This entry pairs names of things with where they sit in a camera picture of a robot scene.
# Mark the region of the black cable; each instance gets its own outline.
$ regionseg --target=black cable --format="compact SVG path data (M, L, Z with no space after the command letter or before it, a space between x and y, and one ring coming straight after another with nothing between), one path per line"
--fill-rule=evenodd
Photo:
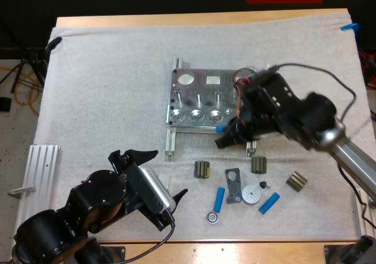
M344 89L346 89L349 93L352 94L352 100L351 102L347 105L347 107L345 108L344 112L342 113L342 116L341 116L341 119L340 121L343 122L347 112L349 111L349 109L353 106L353 104L355 103L355 101L357 100L357 94L349 87L347 86L344 82L342 82L337 76L335 76L332 72L326 70L326 69L323 69L323 68L319 68L319 67L315 67L315 66L310 66L310 65L306 65L306 64L300 64L300 63L283 63L283 64L280 64L280 65L276 65L277 69L281 68L281 67L284 67L284 66L297 66L297 67L302 67L302 68L307 68L307 69L312 69L312 70L316 70L316 71L320 71L320 72L324 72L328 75L330 75L333 79L335 79Z
M348 184L351 186L352 190L354 191L355 195L357 196L357 199L359 203L362 205L363 210L362 210L362 219L365 220L368 224L370 224L374 229L376 229L376 226L367 218L365 217L365 211L367 210L367 204L363 202L362 197L358 193L357 189L355 188L354 184L350 181L350 179L345 175L345 173L342 171L342 167L337 164L338 170L340 171L340 174L342 177L348 182Z
M172 222L171 223L171 231L160 243L158 243L157 245L154 245L152 248L148 249L147 251L145 251L145 252L143 252L143 253L135 256L135 257L132 257L132 258L124 260L124 261L115 262L115 263L112 263L112 264L126 264L126 263L129 263L129 262L136 261L136 260L140 259L141 257L144 257L145 255L149 254L150 252L153 252L154 250L159 248L161 245L163 245L165 242L167 242L169 240L169 238L171 238L174 230L175 230L175 223Z

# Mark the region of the square hole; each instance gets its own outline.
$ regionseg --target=square hole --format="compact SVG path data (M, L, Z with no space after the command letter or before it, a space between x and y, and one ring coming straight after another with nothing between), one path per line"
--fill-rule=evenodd
M220 85L221 84L221 78L218 76L207 76L206 77L206 83L208 85Z

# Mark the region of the plate hole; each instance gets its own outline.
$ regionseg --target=plate hole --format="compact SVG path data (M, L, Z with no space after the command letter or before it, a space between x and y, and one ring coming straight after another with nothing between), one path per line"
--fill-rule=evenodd
M236 174L235 174L235 172L229 172L229 173L227 174L227 176L229 177L229 179L230 179L231 181L235 181L235 179L236 179Z
M190 83L192 83L194 80L194 77L192 75L189 75L189 74L183 74L181 75L177 81L182 84L182 85L189 85Z
M208 85L219 85L221 84L221 78L218 76L207 76L206 83Z

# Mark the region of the blue cylinder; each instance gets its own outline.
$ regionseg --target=blue cylinder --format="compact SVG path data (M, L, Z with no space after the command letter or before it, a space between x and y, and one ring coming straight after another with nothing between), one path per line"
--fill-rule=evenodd
M223 197L224 197L224 191L225 189L221 186L218 187L217 196L216 196L216 202L214 203L214 212L221 212Z
M274 192L268 198L268 200L265 201L264 204L262 204L262 206L260 207L258 211L260 211L262 214L265 214L277 202L277 200L279 200L279 198L280 198L280 195Z

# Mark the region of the small blue part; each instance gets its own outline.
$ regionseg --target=small blue part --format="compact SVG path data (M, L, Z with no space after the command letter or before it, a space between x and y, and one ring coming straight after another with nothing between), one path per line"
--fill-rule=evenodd
M265 214L277 202L277 200L279 200L279 198L280 198L280 195L274 192L268 198L268 200L265 201L264 204L262 204L262 206L260 207L258 211L260 211L262 214Z
M224 133L224 127L226 126L216 126L216 133Z
M356 34L359 30L359 23L351 23L351 24L344 25L344 26L341 27L341 31L347 31L347 30L351 30L351 29Z
M225 189L221 186L218 187L217 196L216 196L216 202L214 203L214 212L221 212L223 197L224 197L224 191Z

